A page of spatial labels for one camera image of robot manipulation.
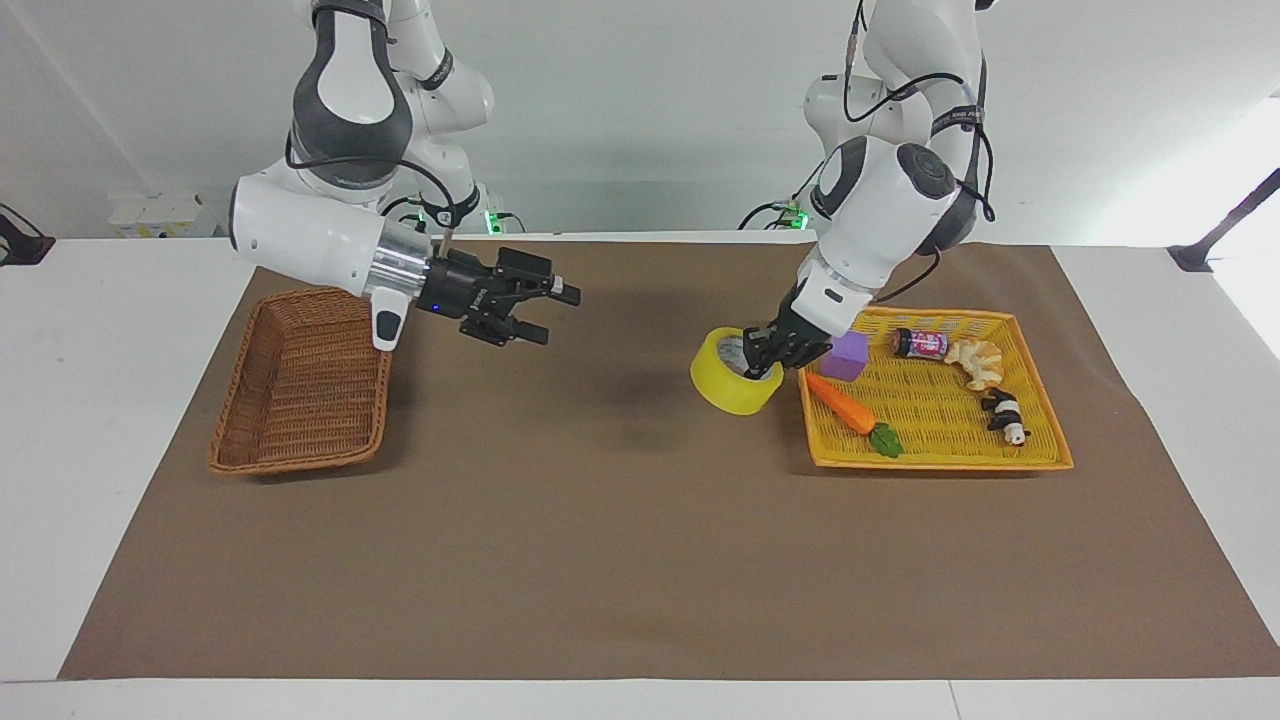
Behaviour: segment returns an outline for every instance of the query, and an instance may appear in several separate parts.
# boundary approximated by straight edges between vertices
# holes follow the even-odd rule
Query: canned drink
[[[951,341],[943,333],[901,328],[893,334],[893,355],[899,357],[942,360],[950,347]]]

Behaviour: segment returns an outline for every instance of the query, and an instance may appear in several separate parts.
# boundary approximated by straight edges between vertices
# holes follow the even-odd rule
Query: yellow basket
[[[969,375],[963,369],[895,356],[892,336],[899,328],[941,332],[952,341],[989,340],[1000,346],[1005,365],[1000,388],[1018,396],[1023,424],[1030,430],[1027,445],[1014,447],[1002,433],[987,429],[991,415],[979,404],[982,395],[965,387]],[[904,452],[896,459],[876,452],[867,438],[809,393],[805,369],[800,370],[800,402],[809,452],[819,468],[1046,471],[1074,466],[1027,340],[1012,315],[868,307],[854,322],[854,329],[868,338],[867,369],[852,383],[831,382],[870,407],[879,421],[888,423],[897,432]],[[817,370],[817,364],[810,368]]]

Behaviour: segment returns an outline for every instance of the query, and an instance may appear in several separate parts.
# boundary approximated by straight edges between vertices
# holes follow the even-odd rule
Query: toy panda
[[[982,409],[992,414],[988,430],[1004,430],[1005,442],[1021,447],[1027,445],[1030,430],[1023,428],[1023,409],[1018,398],[1002,389],[992,388],[989,397],[982,398]]]

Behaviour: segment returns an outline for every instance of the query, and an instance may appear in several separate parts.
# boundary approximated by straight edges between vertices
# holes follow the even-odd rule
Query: yellow tape roll
[[[740,369],[726,364],[726,359]],[[719,328],[698,348],[689,375],[707,402],[732,415],[755,415],[782,386],[783,370],[774,363],[768,374],[751,380],[742,377],[745,369],[742,331]]]

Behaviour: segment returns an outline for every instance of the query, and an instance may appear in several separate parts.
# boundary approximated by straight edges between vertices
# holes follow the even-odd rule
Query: white table
[[[662,240],[782,234],[809,237]],[[1211,277],[1184,274],[1158,251],[1057,256],[1280,637],[1280,360]],[[1280,707],[1280,679],[51,683],[250,274],[225,238],[61,241],[37,268],[0,269],[0,678],[10,682],[0,685],[0,717],[351,717],[375,708],[404,717],[975,720],[1274,717]]]

